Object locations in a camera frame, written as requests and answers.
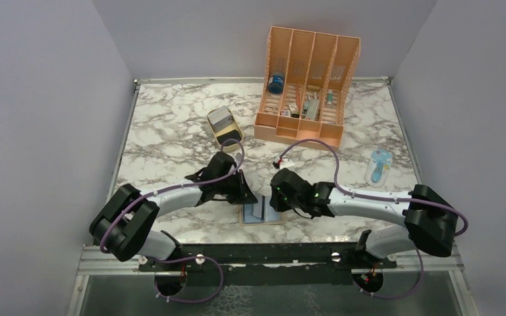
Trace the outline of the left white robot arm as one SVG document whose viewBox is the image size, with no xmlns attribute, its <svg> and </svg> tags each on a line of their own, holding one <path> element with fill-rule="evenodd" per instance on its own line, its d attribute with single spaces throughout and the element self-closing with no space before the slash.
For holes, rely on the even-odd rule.
<svg viewBox="0 0 506 316">
<path fill-rule="evenodd" d="M 258 201 L 239 164 L 222 151 L 180 184 L 147 194 L 131 184 L 121 186 L 91 222 L 89 233 L 104 252 L 119 261 L 141 255 L 154 258 L 161 268 L 170 271 L 180 264 L 180 244 L 166 231 L 152 231 L 155 220 L 209 201 L 225 201 L 231 205 Z"/>
</svg>

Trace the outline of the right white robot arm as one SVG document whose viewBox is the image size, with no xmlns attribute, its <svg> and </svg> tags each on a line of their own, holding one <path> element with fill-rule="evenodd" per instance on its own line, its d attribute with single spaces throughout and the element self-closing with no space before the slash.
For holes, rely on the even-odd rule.
<svg viewBox="0 0 506 316">
<path fill-rule="evenodd" d="M 388 255 L 409 250 L 435 257 L 452 253 L 458 216 L 427 186 L 389 193 L 340 190 L 331 182 L 311 184 L 289 169 L 278 171 L 270 186 L 269 204 L 278 212 L 300 209 L 312 218 L 354 216 L 391 223 L 362 233 L 353 252 L 361 267 L 369 268 Z"/>
</svg>

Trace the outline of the beige leather card holder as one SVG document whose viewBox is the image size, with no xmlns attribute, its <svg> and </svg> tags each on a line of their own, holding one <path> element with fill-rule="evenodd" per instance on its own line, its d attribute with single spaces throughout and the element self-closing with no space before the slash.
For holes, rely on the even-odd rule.
<svg viewBox="0 0 506 316">
<path fill-rule="evenodd" d="M 257 203 L 242 204 L 239 212 L 239 224 L 242 226 L 258 226 L 287 222 L 286 215 L 277 212 L 270 205 L 270 199 L 271 196 L 258 196 Z"/>
</svg>

